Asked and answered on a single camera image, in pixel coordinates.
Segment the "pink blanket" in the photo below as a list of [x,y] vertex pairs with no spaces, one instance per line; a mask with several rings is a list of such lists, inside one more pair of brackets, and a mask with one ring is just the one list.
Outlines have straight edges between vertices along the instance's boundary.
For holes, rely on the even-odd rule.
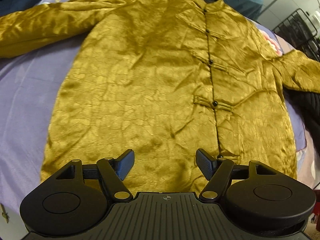
[[319,154],[309,131],[305,131],[306,148],[297,152],[297,180],[319,190]]

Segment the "black quilted coat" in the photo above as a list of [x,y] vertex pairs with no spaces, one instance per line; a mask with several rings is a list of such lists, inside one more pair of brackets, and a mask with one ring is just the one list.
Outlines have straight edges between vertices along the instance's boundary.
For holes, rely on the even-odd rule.
[[286,95],[298,108],[306,128],[309,130],[314,146],[319,154],[320,135],[320,96],[319,93],[301,92],[285,88]]

